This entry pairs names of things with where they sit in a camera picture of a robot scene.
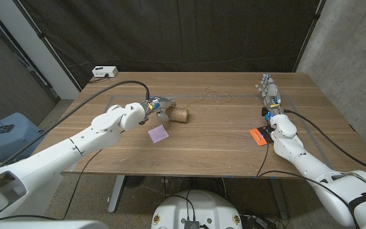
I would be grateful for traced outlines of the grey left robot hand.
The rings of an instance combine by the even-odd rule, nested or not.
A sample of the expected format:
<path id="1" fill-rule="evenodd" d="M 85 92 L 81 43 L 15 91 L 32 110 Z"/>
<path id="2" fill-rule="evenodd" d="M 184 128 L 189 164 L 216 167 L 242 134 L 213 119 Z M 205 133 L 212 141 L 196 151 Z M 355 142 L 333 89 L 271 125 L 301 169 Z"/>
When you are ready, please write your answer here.
<path id="1" fill-rule="evenodd" d="M 156 116 L 160 120 L 170 121 L 169 116 L 164 110 L 176 106 L 177 104 L 171 97 L 150 97 L 149 99 L 140 102 L 140 105 L 144 108 L 145 112 L 144 119 L 139 123 L 140 125 L 143 125 L 152 113 L 156 113 Z"/>

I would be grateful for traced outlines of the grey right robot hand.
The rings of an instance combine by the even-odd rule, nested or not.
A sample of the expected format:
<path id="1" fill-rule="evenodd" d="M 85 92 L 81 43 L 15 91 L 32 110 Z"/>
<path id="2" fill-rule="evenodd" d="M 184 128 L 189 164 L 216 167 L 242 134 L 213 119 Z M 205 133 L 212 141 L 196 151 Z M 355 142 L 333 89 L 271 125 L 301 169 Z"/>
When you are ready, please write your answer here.
<path id="1" fill-rule="evenodd" d="M 255 85 L 255 87 L 263 98 L 264 107 L 262 108 L 262 116 L 266 121 L 269 121 L 273 116 L 283 113 L 281 95 L 277 84 L 270 74 L 263 74 L 261 84 Z"/>

